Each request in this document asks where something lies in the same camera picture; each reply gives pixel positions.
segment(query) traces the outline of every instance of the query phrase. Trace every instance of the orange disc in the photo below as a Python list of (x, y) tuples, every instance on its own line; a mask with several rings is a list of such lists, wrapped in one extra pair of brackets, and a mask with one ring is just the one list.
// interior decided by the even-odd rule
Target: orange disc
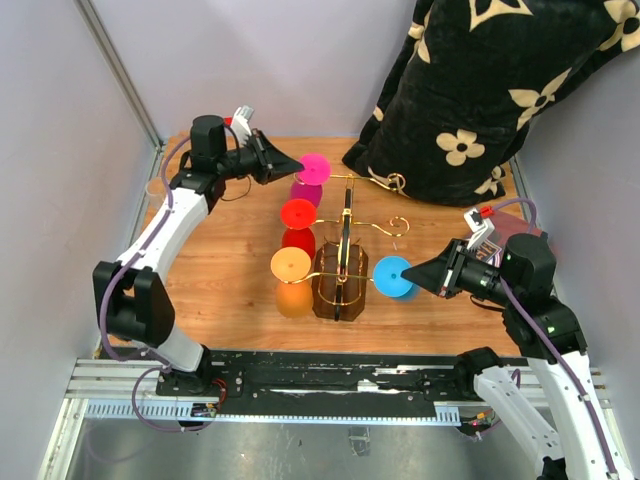
[(311, 259), (298, 247), (285, 247), (271, 257), (271, 272), (281, 282), (295, 282), (307, 276)]
[(313, 308), (313, 293), (309, 282), (282, 283), (276, 288), (276, 307), (287, 318), (304, 317)]

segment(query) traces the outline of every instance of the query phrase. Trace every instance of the black cloth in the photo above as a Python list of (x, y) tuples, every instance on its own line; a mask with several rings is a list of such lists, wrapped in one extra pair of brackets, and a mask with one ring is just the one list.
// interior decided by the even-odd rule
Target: black cloth
[(376, 109), (343, 162), (402, 174), (404, 193), (468, 206), (504, 195), (497, 168), (529, 120), (640, 44), (631, 0), (418, 0)]

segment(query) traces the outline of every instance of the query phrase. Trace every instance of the cable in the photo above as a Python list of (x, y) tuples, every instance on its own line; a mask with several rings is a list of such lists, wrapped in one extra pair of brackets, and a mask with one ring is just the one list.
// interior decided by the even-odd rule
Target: cable
[(200, 430), (204, 430), (213, 422), (206, 422), (203, 425), (198, 425), (195, 427), (171, 428), (171, 427), (163, 427), (161, 425), (158, 425), (157, 423), (152, 422), (151, 420), (147, 420), (146, 418), (144, 418), (144, 416), (142, 416), (142, 413), (140, 413), (140, 408), (136, 403), (136, 394), (138, 393), (138, 388), (140, 387), (140, 383), (142, 383), (142, 380), (144, 380), (144, 378), (147, 375), (153, 372), (168, 373), (170, 371), (171, 371), (171, 367), (168, 365), (164, 365), (162, 367), (152, 367), (146, 370), (142, 375), (138, 377), (135, 385), (133, 386), (133, 390), (131, 391), (131, 406), (133, 407), (133, 413), (135, 413), (136, 417), (138, 417), (138, 420), (140, 420), (140, 422), (142, 422), (147, 427), (152, 428), (153, 430), (156, 430), (158, 432), (184, 433), (184, 432), (199, 432)]
[(481, 298), (476, 297), (475, 295), (471, 295), (469, 297), (469, 300), (471, 300), (471, 303), (473, 303), (476, 307), (480, 307), (483, 308), (485, 310), (489, 310), (491, 312), (504, 312), (504, 308), (502, 307), (494, 307), (493, 305), (485, 305), (484, 304), (484, 300), (482, 300)]
[(218, 411), (220, 411), (222, 404), (227, 399), (227, 392), (228, 392), (227, 382), (225, 382), (221, 378), (217, 378), (216, 380), (213, 381), (213, 384), (220, 387), (220, 398), (218, 399)]
[(545, 333), (538, 326), (538, 324), (531, 317), (531, 315), (529, 315), (529, 313), (520, 304), (520, 302), (518, 301), (518, 299), (513, 294), (513, 291), (511, 290), (511, 287), (509, 287), (509, 284), (505, 281), (505, 279), (504, 278), (500, 278), (500, 281), (502, 282), (502, 287), (504, 288), (504, 291), (507, 294), (507, 298), (509, 299), (509, 301), (513, 304), (513, 306), (516, 308), (518, 313), (520, 315), (522, 315), (522, 317), (529, 324), (529, 326), (533, 329), (533, 331), (536, 332), (536, 335), (538, 335), (540, 340), (542, 340), (542, 343), (544, 343), (545, 347), (547, 347), (547, 349), (549, 349), (549, 351), (551, 352), (551, 355), (553, 355), (553, 358), (556, 359), (558, 364), (564, 369), (564, 371), (567, 373), (567, 375), (569, 376), (569, 378), (571, 379), (571, 381), (575, 385), (576, 389), (578, 390), (578, 393), (582, 397), (582, 401), (584, 402), (585, 406), (587, 407), (587, 411), (589, 412), (589, 416), (591, 417), (591, 421), (593, 423), (593, 428), (595, 429), (596, 436), (598, 437), (598, 443), (600, 443), (600, 448), (602, 449), (602, 454), (604, 455), (604, 459), (605, 459), (605, 462), (607, 464), (607, 469), (609, 470), (609, 473), (617, 474), (618, 470), (616, 469), (615, 462), (613, 461), (613, 456), (611, 455), (611, 450), (609, 448), (609, 444), (607, 443), (607, 438), (605, 437), (604, 430), (602, 428), (602, 424), (600, 423), (600, 419), (598, 418), (598, 414), (596, 413), (596, 409), (593, 406), (593, 403), (592, 403), (591, 398), (589, 397), (587, 391), (585, 390), (584, 386), (582, 385), (582, 382), (580, 382), (580, 379), (578, 378), (576, 373), (573, 371), (573, 369), (567, 363), (567, 361), (562, 357), (562, 355), (560, 354), (558, 349), (555, 347), (555, 345), (551, 342), (551, 340), (549, 340), (549, 337), (547, 337), (545, 335)]
[[(173, 147), (173, 150), (171, 150), (169, 152), (169, 154), (167, 155), (167, 158), (165, 159), (165, 161), (162, 163), (162, 166), (160, 167), (160, 178), (162, 179), (162, 184), (164, 185), (165, 191), (167, 192), (167, 207), (168, 208), (165, 209), (164, 214), (162, 215), (162, 218), (160, 219), (160, 221), (158, 222), (156, 227), (152, 230), (152, 232), (149, 234), (149, 237), (147, 237), (145, 242), (142, 244), (142, 246), (140, 247), (140, 250), (145, 250), (151, 244), (151, 242), (156, 238), (156, 236), (158, 235), (158, 233), (160, 232), (162, 227), (164, 227), (165, 223), (167, 223), (167, 220), (169, 220), (169, 216), (171, 215), (171, 210), (173, 208), (173, 191), (171, 190), (171, 187), (169, 186), (169, 180), (167, 180), (167, 167), (169, 165), (169, 162), (173, 158), (173, 156), (188, 141), (189, 141), (189, 137), (186, 137), (186, 138), (180, 140), (176, 144), (176, 146)], [(140, 355), (140, 354), (144, 356), (145, 353), (149, 350), (148, 348), (144, 348), (143, 347), (143, 348), (137, 349), (135, 352), (133, 352), (130, 355), (121, 356), (113, 349), (113, 346), (111, 345), (111, 342), (109, 342), (109, 334), (107, 332), (107, 310), (109, 308), (109, 301), (111, 300), (111, 296), (113, 295), (113, 291), (115, 290), (116, 285), (118, 285), (118, 282), (120, 282), (120, 280), (122, 280), (122, 278), (124, 277), (125, 273), (127, 273), (127, 271), (141, 257), (142, 257), (142, 255), (141, 255), (140, 251), (134, 253), (133, 256), (129, 259), (129, 261), (126, 262), (120, 268), (120, 270), (118, 270), (118, 272), (113, 276), (111, 281), (108, 283), (107, 288), (105, 289), (104, 295), (102, 296), (102, 303), (100, 304), (100, 312), (99, 312), (99, 315), (98, 315), (98, 325), (100, 327), (100, 337), (102, 339), (102, 346), (106, 350), (106, 352), (109, 355), (109, 357), (111, 357), (113, 360), (117, 360), (119, 362), (125, 362), (125, 361), (130, 360), (130, 359), (132, 359), (132, 358), (134, 358), (134, 357), (136, 357), (137, 355)]]
[(247, 190), (238, 195), (237, 197), (233, 197), (233, 198), (224, 198), (222, 197), (220, 200), (222, 200), (223, 202), (235, 202), (236, 200), (240, 200), (241, 198), (246, 197), (247, 195), (249, 195), (249, 192), (251, 191), (251, 185), (253, 184), (253, 182), (251, 182), (251, 177), (246, 177), (247, 180), (249, 180), (249, 186), (247, 187)]
[[(520, 384), (521, 384), (521, 381), (522, 381), (522, 372), (520, 371), (519, 368), (516, 368), (513, 371), (513, 373), (511, 373), (511, 380), (514, 380), (516, 382), (516, 386), (518, 387), (518, 389), (520, 389)], [(502, 420), (498, 419), (493, 425), (491, 425), (486, 430), (483, 430), (482, 432), (476, 432), (476, 435), (478, 436), (478, 439), (479, 440), (483, 440), (486, 435), (488, 435), (489, 433), (493, 432), (500, 425), (502, 425)]]
[(508, 205), (513, 205), (514, 203), (526, 203), (529, 206), (531, 218), (529, 219), (529, 227), (527, 228), (527, 233), (533, 232), (533, 229), (536, 226), (536, 219), (538, 218), (538, 209), (536, 208), (536, 204), (533, 203), (532, 200), (522, 197), (512, 198), (511, 200), (505, 200), (504, 202), (500, 202), (496, 205), (491, 205), (491, 209), (500, 210)]

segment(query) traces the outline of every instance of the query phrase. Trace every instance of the gray wall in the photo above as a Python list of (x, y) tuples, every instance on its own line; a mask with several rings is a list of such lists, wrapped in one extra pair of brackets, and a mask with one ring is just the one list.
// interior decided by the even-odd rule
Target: gray wall
[(640, 52), (605, 66), (540, 118), (519, 161), (640, 471)]
[(268, 134), (350, 135), (375, 106), (413, 1), (95, 0), (163, 136), (247, 103)]
[(35, 478), (152, 158), (71, 0), (0, 2), (0, 478)]

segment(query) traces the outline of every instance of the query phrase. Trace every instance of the pink disc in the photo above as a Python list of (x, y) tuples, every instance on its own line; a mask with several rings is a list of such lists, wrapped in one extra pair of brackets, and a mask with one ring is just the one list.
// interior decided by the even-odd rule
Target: pink disc
[(320, 205), (320, 200), (322, 200), (322, 185), (307, 185), (293, 182), (289, 198), (291, 200), (294, 198), (304, 198), (313, 203), (314, 207), (317, 207)]
[(319, 153), (303, 155), (300, 163), (304, 165), (304, 170), (298, 174), (298, 177), (307, 185), (322, 185), (331, 175), (329, 161)]

